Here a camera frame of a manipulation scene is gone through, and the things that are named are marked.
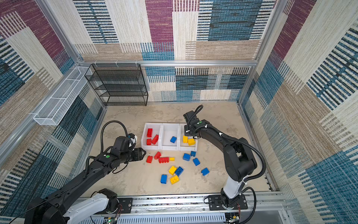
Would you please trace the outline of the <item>long red lego brick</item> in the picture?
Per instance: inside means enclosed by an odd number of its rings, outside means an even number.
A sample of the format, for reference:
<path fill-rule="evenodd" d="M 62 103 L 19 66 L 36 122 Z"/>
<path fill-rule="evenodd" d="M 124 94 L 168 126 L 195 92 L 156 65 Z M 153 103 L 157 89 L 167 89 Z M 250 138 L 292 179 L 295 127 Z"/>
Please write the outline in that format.
<path fill-rule="evenodd" d="M 149 128 L 147 130 L 147 138 L 152 138 L 152 135 L 153 135 L 153 129 L 152 128 Z"/>

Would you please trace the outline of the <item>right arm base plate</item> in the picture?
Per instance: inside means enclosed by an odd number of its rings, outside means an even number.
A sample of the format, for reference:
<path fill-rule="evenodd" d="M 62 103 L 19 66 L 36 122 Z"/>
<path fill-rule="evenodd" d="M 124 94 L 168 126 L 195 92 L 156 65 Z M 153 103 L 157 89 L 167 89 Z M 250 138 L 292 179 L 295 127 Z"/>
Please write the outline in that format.
<path fill-rule="evenodd" d="M 229 199 L 225 195 L 209 195 L 208 205 L 211 211 L 248 209 L 247 200 L 243 194 L 233 199 Z"/>

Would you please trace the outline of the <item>blue lego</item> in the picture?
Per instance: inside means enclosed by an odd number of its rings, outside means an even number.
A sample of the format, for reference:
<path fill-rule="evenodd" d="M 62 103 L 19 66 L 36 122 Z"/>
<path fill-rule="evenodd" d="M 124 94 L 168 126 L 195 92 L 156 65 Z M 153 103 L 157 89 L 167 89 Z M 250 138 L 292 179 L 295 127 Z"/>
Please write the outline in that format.
<path fill-rule="evenodd" d="M 176 141 L 177 141 L 177 138 L 174 137 L 174 136 L 173 136 L 173 137 L 171 138 L 171 140 L 170 140 L 170 142 L 172 142 L 172 143 L 175 143 Z"/>

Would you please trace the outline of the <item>long red lego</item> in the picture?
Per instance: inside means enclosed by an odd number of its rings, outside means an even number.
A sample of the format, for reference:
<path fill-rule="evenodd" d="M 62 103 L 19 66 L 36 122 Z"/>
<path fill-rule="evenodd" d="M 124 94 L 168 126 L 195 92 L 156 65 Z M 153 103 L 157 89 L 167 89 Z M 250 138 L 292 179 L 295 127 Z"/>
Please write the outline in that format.
<path fill-rule="evenodd" d="M 169 157 L 160 157 L 158 159 L 159 163 L 169 163 L 170 162 L 170 158 Z"/>

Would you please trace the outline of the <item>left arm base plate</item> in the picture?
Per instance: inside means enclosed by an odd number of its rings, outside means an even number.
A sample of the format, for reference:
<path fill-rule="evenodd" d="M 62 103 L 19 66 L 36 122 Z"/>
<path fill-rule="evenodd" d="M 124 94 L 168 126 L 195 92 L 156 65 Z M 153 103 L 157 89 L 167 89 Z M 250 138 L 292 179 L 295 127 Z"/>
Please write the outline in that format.
<path fill-rule="evenodd" d="M 114 214 L 130 214 L 133 204 L 132 197 L 125 197 L 125 198 L 117 198 L 117 209 L 115 210 Z"/>

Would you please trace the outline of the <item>red sloped lego brick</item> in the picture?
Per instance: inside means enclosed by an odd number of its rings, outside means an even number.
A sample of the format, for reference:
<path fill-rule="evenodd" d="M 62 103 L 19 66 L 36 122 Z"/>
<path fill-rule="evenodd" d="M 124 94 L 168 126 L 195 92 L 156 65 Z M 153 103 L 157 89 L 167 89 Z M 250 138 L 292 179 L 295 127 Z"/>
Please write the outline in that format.
<path fill-rule="evenodd" d="M 154 136 L 154 138 L 152 139 L 151 143 L 152 143 L 153 145 L 156 145 L 157 142 L 158 142 L 158 139 L 159 139 L 159 135 L 157 134 L 157 135 Z"/>

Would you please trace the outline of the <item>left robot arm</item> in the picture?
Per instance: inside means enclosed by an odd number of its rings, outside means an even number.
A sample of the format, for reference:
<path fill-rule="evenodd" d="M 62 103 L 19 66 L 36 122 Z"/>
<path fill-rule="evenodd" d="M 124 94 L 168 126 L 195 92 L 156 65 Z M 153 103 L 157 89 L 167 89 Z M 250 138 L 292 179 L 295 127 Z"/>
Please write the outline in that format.
<path fill-rule="evenodd" d="M 111 190 L 98 191 L 94 197 L 77 203 L 77 199 L 92 185 L 121 164 L 141 161 L 146 151 L 136 148 L 133 134 L 119 136 L 113 146 L 102 149 L 97 156 L 88 156 L 85 169 L 66 185 L 45 199 L 32 200 L 25 214 L 26 224 L 78 224 L 98 213 L 118 212 L 117 194 Z"/>

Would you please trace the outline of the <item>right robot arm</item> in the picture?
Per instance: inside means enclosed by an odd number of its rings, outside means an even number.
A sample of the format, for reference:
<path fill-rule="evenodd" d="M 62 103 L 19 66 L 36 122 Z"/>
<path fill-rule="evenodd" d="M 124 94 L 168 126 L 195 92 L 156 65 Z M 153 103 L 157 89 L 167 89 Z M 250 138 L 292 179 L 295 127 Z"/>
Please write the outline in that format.
<path fill-rule="evenodd" d="M 247 179 L 257 168 L 257 162 L 248 142 L 244 139 L 232 138 L 206 120 L 199 120 L 194 111 L 183 115 L 186 125 L 185 136 L 203 138 L 216 146 L 224 156 L 228 179 L 221 190 L 223 206 L 231 208 L 242 194 Z"/>

